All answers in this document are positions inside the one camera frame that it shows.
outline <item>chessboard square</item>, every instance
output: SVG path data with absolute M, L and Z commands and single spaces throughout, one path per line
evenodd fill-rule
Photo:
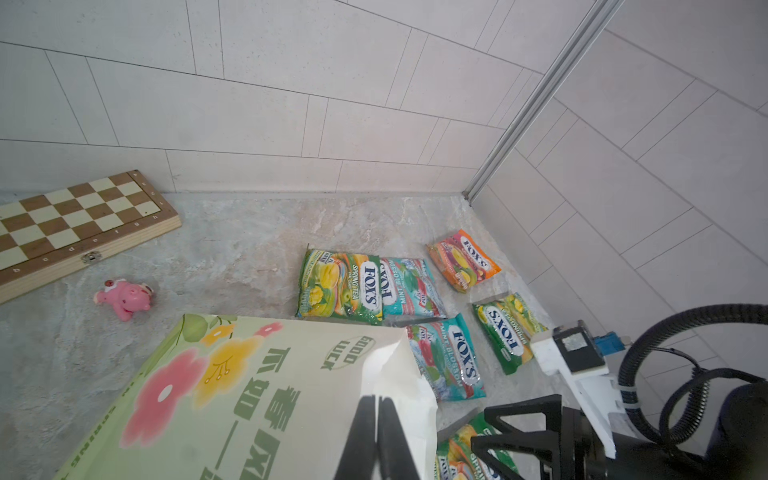
M 64 219 L 65 222 L 67 222 L 67 225 L 69 225 L 72 228 L 75 228 L 79 225 L 82 225 L 83 223 L 88 223 L 91 220 L 93 220 L 91 216 L 88 215 L 88 212 L 85 210 L 80 210 L 80 211 L 71 213 L 69 215 L 64 215 L 62 218 Z
M 94 205 L 104 203 L 104 199 L 101 198 L 101 195 L 97 194 L 96 192 L 84 195 L 83 197 L 78 197 L 77 201 L 80 202 L 80 205 L 82 205 L 83 208 L 90 208 Z
M 32 225 L 30 227 L 22 228 L 21 230 L 16 230 L 15 232 L 11 232 L 11 237 L 13 237 L 13 240 L 15 240 L 17 245 L 21 246 L 45 237 L 45 233 L 43 233 L 43 231 L 40 230 L 40 227 L 37 225 Z
M 131 175 L 128 174 L 128 172 L 125 172 L 123 174 L 118 174 L 118 175 L 112 175 L 111 177 L 109 177 L 109 179 L 112 180 L 113 184 L 118 186 L 134 181 L 131 178 Z
M 16 240 L 13 240 L 13 237 L 7 233 L 5 235 L 0 235 L 0 252 L 5 252 L 13 247 L 16 247 Z
M 40 224 L 55 218 L 59 218 L 61 214 L 53 205 L 48 205 L 47 207 L 38 208 L 37 210 L 29 212 L 29 216 L 32 217 L 35 223 Z
M 55 192 L 45 194 L 45 198 L 47 198 L 49 202 L 55 205 L 67 200 L 72 200 L 74 195 L 72 195 L 71 191 L 65 188 L 64 190 L 56 190 Z
M 4 220 L 6 218 L 15 217 L 16 215 L 21 215 L 25 213 L 27 210 L 22 207 L 22 205 L 19 202 L 13 202 L 12 204 L 6 204 L 6 205 L 0 205 L 0 220 Z
M 154 214 L 156 212 L 160 211 L 160 207 L 158 207 L 153 201 L 144 202 L 141 205 L 136 206 L 136 210 L 139 210 L 139 213 L 142 217 L 146 217 L 147 215 Z
M 67 225 L 67 222 L 62 217 L 56 217 L 53 220 L 38 223 L 38 227 L 40 227 L 40 230 L 43 230 L 45 235 L 50 236 L 62 230 L 67 230 L 69 225 Z
M 91 186 L 97 192 L 100 192 L 102 190 L 107 190 L 108 188 L 114 188 L 114 184 L 112 183 L 112 180 L 108 178 L 100 178 L 98 180 L 94 180 L 88 183 L 91 184 Z
M 95 207 L 86 208 L 85 211 L 87 211 L 88 215 L 90 215 L 91 218 L 94 220 L 96 220 L 97 218 L 106 217 L 107 215 L 112 213 L 112 209 L 107 204 L 101 204 L 101 205 L 96 205 Z
M 123 195 L 126 197 L 131 194 L 137 194 L 138 192 L 142 192 L 143 190 L 141 187 L 139 187 L 139 184 L 137 184 L 134 181 L 131 181 L 129 184 L 122 184 L 118 185 L 118 188 L 121 192 L 123 192 Z
M 119 211 L 118 217 L 120 217 L 120 220 L 123 220 L 124 223 L 128 223 L 140 219 L 142 215 L 139 213 L 139 210 L 131 207 L 126 210 Z
M 37 210 L 38 208 L 47 207 L 48 205 L 51 204 L 51 202 L 49 202 L 48 199 L 45 198 L 45 195 L 38 195 L 37 197 L 25 198 L 24 200 L 19 201 L 19 203 L 28 212 Z
M 3 220 L 0 220 L 0 222 L 5 225 L 5 228 L 8 229 L 9 232 L 15 232 L 16 230 L 21 230 L 22 228 L 26 228 L 35 224 L 35 221 L 32 219 L 32 217 L 29 216 L 29 214 L 21 214 L 16 215 L 15 217 L 4 218 Z
M 39 257 L 54 250 L 56 250 L 55 247 L 45 237 L 22 245 L 22 252 L 24 252 L 27 258 Z
M 101 227 L 103 231 L 112 230 L 123 224 L 123 220 L 120 220 L 116 214 L 107 215 L 106 217 L 96 219 L 96 224 Z
M 123 198 L 123 192 L 119 191 L 117 187 L 108 188 L 107 190 L 102 190 L 98 193 L 101 198 L 104 199 L 105 202 L 108 202 L 109 200 L 114 200 L 115 198 Z
M 27 261 L 27 256 L 24 255 L 20 247 L 13 247 L 10 250 L 0 252 L 0 270 L 25 261 Z
M 123 210 L 133 207 L 131 202 L 126 197 L 120 197 L 120 198 L 115 198 L 114 200 L 109 200 L 107 202 L 107 205 L 109 205 L 109 207 L 115 213 L 121 212 Z
M 72 195 L 75 196 L 75 198 L 84 197 L 85 195 L 93 194 L 96 192 L 96 190 L 94 190 L 90 184 L 75 185 L 74 187 L 69 187 L 67 190 L 69 190 Z
M 53 245 L 54 248 L 66 247 L 67 245 L 72 245 L 73 243 L 80 241 L 71 228 L 54 233 L 53 235 L 48 235 L 48 240 L 51 241 L 51 245 Z
M 63 201 L 60 204 L 55 204 L 53 207 L 62 215 L 69 215 L 79 210 L 83 210 L 83 206 L 80 205 L 80 202 L 78 202 L 78 199 L 76 198 Z
M 135 194 L 127 195 L 126 198 L 133 204 L 134 207 L 136 207 L 137 205 L 141 205 L 144 202 L 150 201 L 149 195 L 147 195 L 143 191 L 137 192 Z
M 78 235 L 80 240 L 85 240 L 101 233 L 101 227 L 96 222 L 83 223 L 72 230 Z

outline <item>tiled wall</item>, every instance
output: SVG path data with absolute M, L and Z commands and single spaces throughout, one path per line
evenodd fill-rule
M 768 303 L 766 24 L 765 2 L 627 0 L 482 191 L 475 209 L 553 319 L 636 339 L 695 306 Z M 765 326 L 669 343 L 768 375 Z M 645 362 L 652 420 L 686 364 Z M 686 447 L 706 448 L 739 384 L 713 383 Z
M 0 190 L 460 192 L 592 0 L 0 6 Z

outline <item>marble surface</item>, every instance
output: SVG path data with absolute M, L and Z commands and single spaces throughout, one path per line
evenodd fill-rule
M 564 381 L 544 376 L 535 361 L 511 376 L 501 371 L 470 302 L 521 291 L 543 321 L 549 319 L 461 197 L 169 194 L 167 199 L 182 217 L 180 229 L 0 305 L 3 478 L 52 478 L 182 313 L 293 318 L 308 243 L 428 259 L 425 243 L 464 228 L 502 273 L 462 295 L 428 261 L 449 313 L 468 320 L 488 396 L 441 404 L 438 429 L 478 407 L 552 393 L 576 406 Z M 106 279 L 122 277 L 144 281 L 156 293 L 152 310 L 127 323 L 91 301 Z M 529 417 L 518 426 L 543 426 L 542 419 Z M 524 477 L 538 478 L 532 457 L 516 461 Z

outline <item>pink flower print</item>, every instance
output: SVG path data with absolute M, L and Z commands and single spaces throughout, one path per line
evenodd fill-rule
M 197 349 L 184 350 L 147 379 L 136 397 L 120 447 L 130 447 L 137 440 L 148 447 L 163 435 L 179 400 L 192 391 L 208 367 L 207 357 L 196 357 Z
M 275 332 L 279 332 L 283 329 L 283 324 L 280 322 L 270 323 L 269 325 L 265 325 L 259 329 L 258 332 L 254 333 L 255 336 L 263 336 L 268 337 L 269 335 L 272 335 Z

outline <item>pink pig toy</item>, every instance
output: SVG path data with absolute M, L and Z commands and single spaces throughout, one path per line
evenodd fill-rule
M 144 284 L 129 283 L 125 278 L 107 280 L 104 291 L 96 292 L 94 303 L 111 303 L 120 320 L 127 322 L 139 310 L 150 309 L 152 289 Z

